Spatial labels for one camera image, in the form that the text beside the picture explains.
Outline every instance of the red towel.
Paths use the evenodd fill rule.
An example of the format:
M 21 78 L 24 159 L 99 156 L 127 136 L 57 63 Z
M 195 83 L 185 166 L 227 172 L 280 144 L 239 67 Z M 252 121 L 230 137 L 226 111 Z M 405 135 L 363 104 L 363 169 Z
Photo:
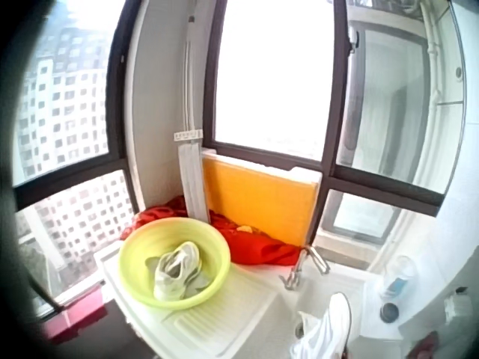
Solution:
M 155 206 L 137 214 L 130 227 L 121 234 L 124 240 L 136 229 L 146 223 L 161 218 L 188 217 L 185 198 L 179 196 L 170 200 L 164 206 Z M 236 264 L 257 265 L 274 264 L 278 266 L 293 266 L 296 264 L 301 247 L 287 245 L 269 237 L 259 230 L 252 233 L 238 230 L 238 225 L 223 215 L 210 210 L 211 225 L 226 239 L 231 252 L 231 261 Z

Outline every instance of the window frame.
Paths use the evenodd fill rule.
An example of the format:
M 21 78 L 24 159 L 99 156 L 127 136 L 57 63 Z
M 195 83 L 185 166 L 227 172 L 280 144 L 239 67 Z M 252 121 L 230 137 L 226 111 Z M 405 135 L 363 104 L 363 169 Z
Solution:
M 123 171 L 133 213 L 139 211 L 138 202 L 135 197 L 135 192 L 133 191 L 129 162 L 126 157 L 123 101 L 129 45 L 140 5 L 141 0 L 125 1 L 120 18 L 118 19 L 109 54 L 105 104 L 107 123 L 106 136 L 109 144 L 109 152 L 41 174 L 38 177 L 14 186 L 13 194 L 18 212 L 58 192 L 118 170 Z M 28 269 L 27 272 L 31 288 L 52 307 L 50 311 L 45 313 L 45 316 L 42 316 L 42 319 L 61 312 L 65 309 L 66 304 L 82 294 L 82 292 L 76 293 L 74 297 L 69 298 L 67 301 L 58 303 L 30 275 Z
M 460 150 L 459 143 L 453 171 L 444 194 L 397 179 L 372 174 L 336 163 L 346 103 L 348 60 L 353 45 L 349 39 L 350 25 L 348 23 L 346 1 L 333 0 L 332 2 L 334 4 L 333 13 L 335 17 L 332 100 L 329 108 L 323 157 L 320 162 L 251 147 L 225 144 L 215 140 L 216 82 L 223 23 L 228 0 L 218 0 L 216 2 L 213 22 L 210 29 L 210 41 L 204 79 L 203 147 L 214 149 L 219 155 L 243 159 L 286 171 L 294 167 L 301 167 L 319 171 L 322 174 L 316 203 L 311 215 L 310 226 L 305 238 L 305 244 L 309 245 L 313 243 L 316 237 L 320 221 L 324 214 L 326 201 L 331 190 L 385 203 L 398 209 L 408 209 L 413 212 L 436 217 L 447 194 L 449 184 L 451 183 Z M 463 131 L 464 112 L 461 127 L 461 131 Z

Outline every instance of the orange panel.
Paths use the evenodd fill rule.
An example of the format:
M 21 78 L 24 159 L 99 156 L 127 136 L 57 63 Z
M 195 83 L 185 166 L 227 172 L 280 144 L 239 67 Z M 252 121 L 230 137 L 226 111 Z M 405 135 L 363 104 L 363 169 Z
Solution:
M 303 245 L 317 184 L 266 174 L 214 158 L 203 159 L 210 209 L 285 243 Z

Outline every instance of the sneaker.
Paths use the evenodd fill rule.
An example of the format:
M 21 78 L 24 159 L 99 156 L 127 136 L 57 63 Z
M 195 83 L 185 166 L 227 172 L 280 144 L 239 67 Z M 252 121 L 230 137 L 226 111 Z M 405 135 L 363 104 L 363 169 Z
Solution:
M 176 301 L 184 297 L 186 287 L 201 270 L 200 251 L 193 242 L 184 242 L 163 254 L 155 270 L 153 295 L 159 301 Z

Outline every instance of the high-rise building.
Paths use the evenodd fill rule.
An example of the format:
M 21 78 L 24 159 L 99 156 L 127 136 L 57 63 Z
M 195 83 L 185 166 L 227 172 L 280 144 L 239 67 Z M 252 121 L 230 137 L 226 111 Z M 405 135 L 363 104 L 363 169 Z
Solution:
M 14 184 L 109 151 L 106 71 L 113 31 L 81 28 L 56 4 L 25 72 L 14 143 Z M 96 270 L 93 253 L 132 217 L 122 171 L 81 183 L 17 213 L 20 253 L 53 295 Z

